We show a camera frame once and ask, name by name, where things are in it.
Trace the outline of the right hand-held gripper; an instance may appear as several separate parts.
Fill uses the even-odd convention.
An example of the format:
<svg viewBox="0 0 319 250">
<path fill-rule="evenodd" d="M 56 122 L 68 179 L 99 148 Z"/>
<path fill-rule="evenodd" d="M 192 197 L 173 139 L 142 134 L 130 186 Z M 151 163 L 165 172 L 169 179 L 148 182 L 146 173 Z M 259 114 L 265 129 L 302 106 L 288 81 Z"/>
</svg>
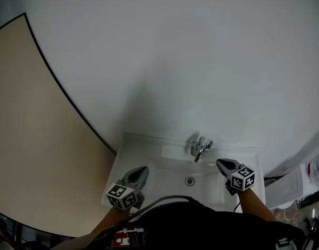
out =
<svg viewBox="0 0 319 250">
<path fill-rule="evenodd" d="M 218 159 L 216 165 L 226 178 L 225 187 L 231 196 L 254 186 L 255 171 L 251 167 L 228 158 Z"/>
</svg>

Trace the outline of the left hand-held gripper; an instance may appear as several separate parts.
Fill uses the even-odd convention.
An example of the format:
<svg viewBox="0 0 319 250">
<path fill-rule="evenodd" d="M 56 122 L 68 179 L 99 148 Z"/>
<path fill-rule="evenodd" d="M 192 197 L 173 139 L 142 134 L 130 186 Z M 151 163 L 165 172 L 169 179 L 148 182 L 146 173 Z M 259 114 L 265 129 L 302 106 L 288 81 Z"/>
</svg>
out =
<svg viewBox="0 0 319 250">
<path fill-rule="evenodd" d="M 105 196 L 109 203 L 122 211 L 129 211 L 132 207 L 140 209 L 144 202 L 142 189 L 149 176 L 149 168 L 142 166 L 134 168 L 124 174 L 115 183 L 112 183 Z"/>
</svg>

